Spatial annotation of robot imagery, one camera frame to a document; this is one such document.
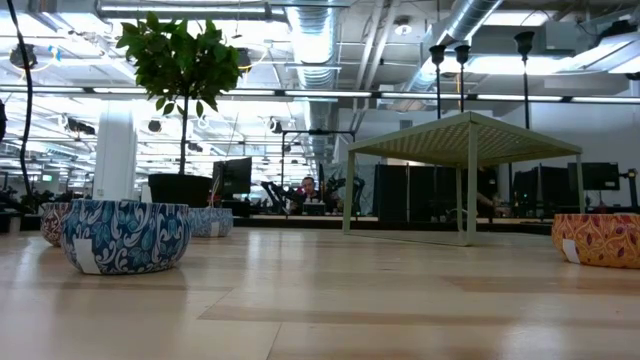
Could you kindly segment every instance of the wooden floor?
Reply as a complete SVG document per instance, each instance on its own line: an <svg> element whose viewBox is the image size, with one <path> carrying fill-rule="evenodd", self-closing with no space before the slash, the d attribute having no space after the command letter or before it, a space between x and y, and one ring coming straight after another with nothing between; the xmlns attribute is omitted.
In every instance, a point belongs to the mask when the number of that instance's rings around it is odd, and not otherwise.
<svg viewBox="0 0 640 360"><path fill-rule="evenodd" d="M112 277L0 238L0 359L640 359L640 272L564 263L547 237L232 234Z"/></svg>

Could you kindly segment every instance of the orange patterned pot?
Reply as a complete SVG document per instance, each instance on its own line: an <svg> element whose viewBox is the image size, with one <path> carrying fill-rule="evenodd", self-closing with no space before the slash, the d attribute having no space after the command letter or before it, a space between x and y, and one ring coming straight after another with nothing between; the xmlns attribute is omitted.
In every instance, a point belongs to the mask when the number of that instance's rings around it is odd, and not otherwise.
<svg viewBox="0 0 640 360"><path fill-rule="evenodd" d="M565 260L640 268L640 215L559 214L551 236Z"/></svg>

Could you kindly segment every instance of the tree trunk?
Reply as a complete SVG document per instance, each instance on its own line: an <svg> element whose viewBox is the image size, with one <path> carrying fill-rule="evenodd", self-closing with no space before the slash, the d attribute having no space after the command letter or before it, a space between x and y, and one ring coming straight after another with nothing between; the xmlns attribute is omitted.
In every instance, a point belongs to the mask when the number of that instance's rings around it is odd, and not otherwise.
<svg viewBox="0 0 640 360"><path fill-rule="evenodd" d="M180 175L184 175L187 160L187 119L189 117L189 96L184 97L184 113L182 114L182 139L180 140Z"/></svg>

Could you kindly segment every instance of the computer monitor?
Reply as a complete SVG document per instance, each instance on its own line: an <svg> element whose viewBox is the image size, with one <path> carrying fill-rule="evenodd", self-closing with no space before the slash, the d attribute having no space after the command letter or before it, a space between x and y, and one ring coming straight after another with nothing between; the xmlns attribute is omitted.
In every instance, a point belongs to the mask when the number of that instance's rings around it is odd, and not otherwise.
<svg viewBox="0 0 640 360"><path fill-rule="evenodd" d="M578 191L578 166L569 163L571 191ZM584 190L620 190L618 163L582 163L582 185Z"/></svg>
<svg viewBox="0 0 640 360"><path fill-rule="evenodd" d="M214 181L220 181L216 193L222 195L251 192L252 158L217 161L213 164Z"/></svg>
<svg viewBox="0 0 640 360"><path fill-rule="evenodd" d="M513 192L520 206L534 209L538 199L538 168L517 171L513 176Z"/></svg>
<svg viewBox="0 0 640 360"><path fill-rule="evenodd" d="M569 170L552 166L540 167L542 201L547 204L570 206L578 204L576 191L571 191Z"/></svg>

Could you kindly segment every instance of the low table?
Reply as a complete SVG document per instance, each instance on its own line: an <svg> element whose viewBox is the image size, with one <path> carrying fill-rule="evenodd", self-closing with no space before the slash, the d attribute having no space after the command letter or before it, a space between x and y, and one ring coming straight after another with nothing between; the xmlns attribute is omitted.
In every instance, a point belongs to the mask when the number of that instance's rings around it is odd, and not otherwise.
<svg viewBox="0 0 640 360"><path fill-rule="evenodd" d="M356 154L377 155L455 167L457 224L461 233L463 233L463 168L477 169L480 166L575 155L578 164L579 204L581 211L584 211L585 208L580 157L582 149L580 147L474 112L465 112L384 136L359 141L349 145L348 153L345 199L353 198ZM469 171L468 173L467 231L460 243L444 243L445 245L471 245L476 232L478 175L477 171ZM351 230L351 216L348 215L351 214L351 202L346 201L344 208L342 229L345 234L348 234Z"/></svg>

